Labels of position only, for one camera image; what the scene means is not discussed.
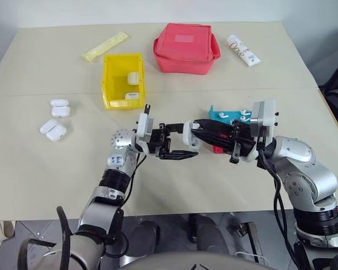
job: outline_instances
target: teal object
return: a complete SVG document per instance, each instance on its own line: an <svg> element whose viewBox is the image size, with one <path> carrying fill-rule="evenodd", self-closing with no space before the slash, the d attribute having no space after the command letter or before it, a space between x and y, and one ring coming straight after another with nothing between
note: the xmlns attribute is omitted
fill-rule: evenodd
<svg viewBox="0 0 338 270"><path fill-rule="evenodd" d="M228 115L229 117L227 118L220 118L219 117L219 113L224 113L224 115ZM250 115L246 115L245 117L246 118L250 118L250 116L252 115L252 112L251 111L246 111L246 113L250 113ZM217 120L217 121L220 121L222 123L225 123L225 124L228 124L230 125L230 121L233 119L233 120L238 120L241 122L241 111L215 111L213 109L213 105L210 107L210 110L209 110L209 119L212 119L212 120ZM247 121L247 122L242 122L242 123L245 123L247 125L250 124L250 121Z"/></svg>

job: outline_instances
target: white label on red bag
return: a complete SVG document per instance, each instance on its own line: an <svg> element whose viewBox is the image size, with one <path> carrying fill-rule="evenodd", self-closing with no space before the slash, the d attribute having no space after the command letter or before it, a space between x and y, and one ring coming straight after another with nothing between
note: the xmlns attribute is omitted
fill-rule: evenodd
<svg viewBox="0 0 338 270"><path fill-rule="evenodd" d="M193 35L175 35L175 42L194 42Z"/></svg>

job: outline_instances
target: white tube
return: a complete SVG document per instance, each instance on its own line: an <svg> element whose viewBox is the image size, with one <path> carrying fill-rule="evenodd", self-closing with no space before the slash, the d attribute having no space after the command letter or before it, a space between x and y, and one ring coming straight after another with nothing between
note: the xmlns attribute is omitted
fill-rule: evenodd
<svg viewBox="0 0 338 270"><path fill-rule="evenodd" d="M226 39L226 42L248 66L254 66L261 62L260 59L256 57L256 55L235 35L230 35L229 38Z"/></svg>

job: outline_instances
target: yellow plastic bin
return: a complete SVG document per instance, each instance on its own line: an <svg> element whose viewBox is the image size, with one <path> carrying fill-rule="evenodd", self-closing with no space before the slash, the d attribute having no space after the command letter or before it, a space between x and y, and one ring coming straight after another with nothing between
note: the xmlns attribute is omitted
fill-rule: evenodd
<svg viewBox="0 0 338 270"><path fill-rule="evenodd" d="M139 84L129 85L130 72L139 73ZM141 53L104 56L102 92L107 109L134 109L145 105L144 61ZM139 93L138 99L125 99L127 93Z"/></svg>

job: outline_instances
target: white earbud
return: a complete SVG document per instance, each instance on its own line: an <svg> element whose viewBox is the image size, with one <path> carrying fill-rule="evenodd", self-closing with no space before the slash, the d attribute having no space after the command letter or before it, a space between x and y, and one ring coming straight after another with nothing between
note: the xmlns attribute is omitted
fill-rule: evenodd
<svg viewBox="0 0 338 270"><path fill-rule="evenodd" d="M249 121L250 118L246 118L246 117L243 115L243 116L241 116L240 120L241 120L242 122L246 122L246 121Z"/></svg>
<svg viewBox="0 0 338 270"><path fill-rule="evenodd" d="M241 110L241 115L250 115L250 112L247 112L245 109Z"/></svg>
<svg viewBox="0 0 338 270"><path fill-rule="evenodd" d="M223 112L218 113L219 118L227 118L229 115L224 115Z"/></svg>

